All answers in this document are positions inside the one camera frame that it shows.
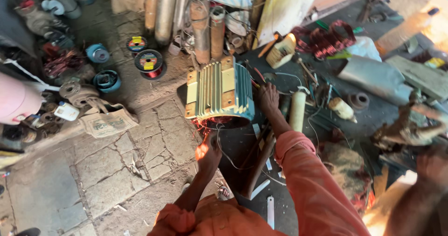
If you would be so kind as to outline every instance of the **white plastic bottle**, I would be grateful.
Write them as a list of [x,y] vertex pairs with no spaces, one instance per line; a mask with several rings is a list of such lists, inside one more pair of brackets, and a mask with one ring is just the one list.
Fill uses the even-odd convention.
[[59,102],[59,107],[56,108],[55,115],[68,121],[74,121],[79,115],[79,109],[61,101]]
[[439,12],[434,8],[426,13],[417,13],[410,16],[399,26],[391,29],[375,42],[376,49],[382,56],[391,50],[395,50],[417,33],[424,30],[431,23],[431,18]]

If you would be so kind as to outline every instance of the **foot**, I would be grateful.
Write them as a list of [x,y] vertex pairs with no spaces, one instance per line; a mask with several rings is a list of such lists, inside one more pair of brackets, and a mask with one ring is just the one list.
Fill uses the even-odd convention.
[[225,186],[221,186],[218,189],[218,200],[221,200],[221,201],[228,200],[229,196],[230,196],[230,192]]

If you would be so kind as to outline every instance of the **pink object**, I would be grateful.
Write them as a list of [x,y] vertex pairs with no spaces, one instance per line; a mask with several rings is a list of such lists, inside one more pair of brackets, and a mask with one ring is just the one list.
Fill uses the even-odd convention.
[[42,97],[20,80],[0,73],[0,123],[17,125],[39,111]]

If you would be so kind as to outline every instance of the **red wire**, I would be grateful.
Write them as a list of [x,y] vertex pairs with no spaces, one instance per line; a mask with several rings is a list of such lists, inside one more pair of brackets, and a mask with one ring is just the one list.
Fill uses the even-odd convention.
[[[337,32],[336,27],[343,27],[347,32],[347,37],[344,37]],[[321,28],[316,28],[311,32],[305,28],[294,27],[291,33],[294,34],[297,40],[296,50],[303,53],[313,53],[318,59],[334,56],[336,52],[356,43],[352,27],[342,20],[333,22],[330,25],[328,32]],[[301,37],[307,35],[310,37],[310,44],[306,44],[301,39]]]
[[263,75],[261,75],[260,71],[254,67],[254,70],[258,73],[258,75],[260,76],[260,78],[263,80],[263,82],[265,82]]

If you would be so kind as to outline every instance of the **dirt floor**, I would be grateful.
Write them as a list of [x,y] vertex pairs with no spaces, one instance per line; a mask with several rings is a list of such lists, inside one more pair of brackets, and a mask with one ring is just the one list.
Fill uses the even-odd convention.
[[81,17],[67,22],[74,32],[76,45],[84,50],[91,44],[102,43],[110,52],[110,59],[93,66],[97,71],[114,70],[122,80],[119,90],[102,95],[102,98],[135,110],[161,97],[173,95],[177,87],[186,83],[186,74],[192,63],[189,56],[182,53],[172,56],[167,51],[161,52],[168,69],[158,81],[143,78],[135,67],[133,55],[126,48],[130,37],[146,37],[148,48],[160,50],[145,32],[144,11],[116,15],[112,13],[111,0],[96,0],[82,9]]

